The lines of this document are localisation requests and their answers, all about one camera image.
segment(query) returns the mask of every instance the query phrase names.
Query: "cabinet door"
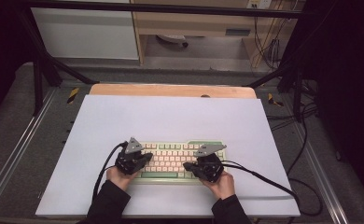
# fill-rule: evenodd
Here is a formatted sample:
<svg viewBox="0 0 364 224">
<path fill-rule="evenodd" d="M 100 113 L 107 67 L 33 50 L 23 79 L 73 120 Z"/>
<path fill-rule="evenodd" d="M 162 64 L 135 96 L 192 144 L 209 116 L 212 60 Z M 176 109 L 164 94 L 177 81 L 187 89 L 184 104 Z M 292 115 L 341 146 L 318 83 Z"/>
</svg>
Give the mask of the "cabinet door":
<svg viewBox="0 0 364 224">
<path fill-rule="evenodd" d="M 131 12 L 52 8 L 33 8 L 33 12 L 45 46 L 54 57 L 138 59 Z"/>
</svg>

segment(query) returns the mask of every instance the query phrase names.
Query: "forearm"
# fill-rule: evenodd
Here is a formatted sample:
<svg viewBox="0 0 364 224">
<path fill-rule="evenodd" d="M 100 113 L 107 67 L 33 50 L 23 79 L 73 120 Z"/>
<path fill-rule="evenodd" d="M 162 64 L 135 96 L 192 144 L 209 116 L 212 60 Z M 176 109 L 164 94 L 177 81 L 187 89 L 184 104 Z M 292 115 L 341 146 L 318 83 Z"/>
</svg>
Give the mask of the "forearm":
<svg viewBox="0 0 364 224">
<path fill-rule="evenodd" d="M 235 194 L 224 200 L 219 199 L 212 212 L 217 224 L 251 223 Z"/>
<path fill-rule="evenodd" d="M 126 192 L 106 180 L 92 202 L 87 217 L 78 224 L 118 224 L 129 200 L 130 196 Z"/>
</svg>

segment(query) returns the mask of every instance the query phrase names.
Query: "person's left hand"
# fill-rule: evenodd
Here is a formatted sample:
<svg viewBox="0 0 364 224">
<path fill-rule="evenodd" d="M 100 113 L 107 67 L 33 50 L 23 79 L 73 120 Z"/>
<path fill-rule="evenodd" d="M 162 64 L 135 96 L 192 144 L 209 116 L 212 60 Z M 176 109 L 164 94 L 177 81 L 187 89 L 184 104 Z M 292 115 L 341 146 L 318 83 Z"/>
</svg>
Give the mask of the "person's left hand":
<svg viewBox="0 0 364 224">
<path fill-rule="evenodd" d="M 116 166 L 114 166 L 106 171 L 106 179 L 110 180 L 116 186 L 126 191 L 130 182 L 136 177 L 137 174 L 138 172 L 135 172 L 132 175 L 125 175 Z"/>
</svg>

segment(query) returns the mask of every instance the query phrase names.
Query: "white table surface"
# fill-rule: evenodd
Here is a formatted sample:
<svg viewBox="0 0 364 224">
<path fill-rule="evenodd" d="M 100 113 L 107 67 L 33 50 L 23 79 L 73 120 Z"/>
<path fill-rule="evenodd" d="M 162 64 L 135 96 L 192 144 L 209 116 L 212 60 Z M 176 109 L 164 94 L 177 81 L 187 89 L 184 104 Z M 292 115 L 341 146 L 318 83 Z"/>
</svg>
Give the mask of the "white table surface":
<svg viewBox="0 0 364 224">
<path fill-rule="evenodd" d="M 85 216 L 110 151 L 131 136 L 140 142 L 222 140 L 229 161 L 290 189 L 260 100 L 87 95 L 36 214 Z M 249 173 L 232 168 L 228 172 L 249 216 L 300 215 L 293 198 L 282 190 Z M 130 185 L 128 193 L 132 198 L 125 217 L 211 217 L 216 201 L 202 185 Z"/>
</svg>

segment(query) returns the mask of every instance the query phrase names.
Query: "keyboard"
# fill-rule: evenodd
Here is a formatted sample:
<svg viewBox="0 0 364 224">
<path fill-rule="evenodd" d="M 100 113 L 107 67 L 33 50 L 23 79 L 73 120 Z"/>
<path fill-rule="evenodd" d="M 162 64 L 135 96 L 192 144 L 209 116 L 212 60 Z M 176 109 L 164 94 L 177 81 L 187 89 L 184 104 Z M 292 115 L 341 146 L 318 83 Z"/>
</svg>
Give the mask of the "keyboard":
<svg viewBox="0 0 364 224">
<path fill-rule="evenodd" d="M 187 161 L 196 161 L 193 156 L 202 145 L 223 145 L 221 141 L 188 141 L 176 142 L 141 142 L 142 153 L 153 153 L 152 159 L 141 169 L 133 184 L 201 184 L 200 180 L 192 172 L 183 167 Z M 215 154 L 221 161 L 226 160 L 225 149 Z"/>
</svg>

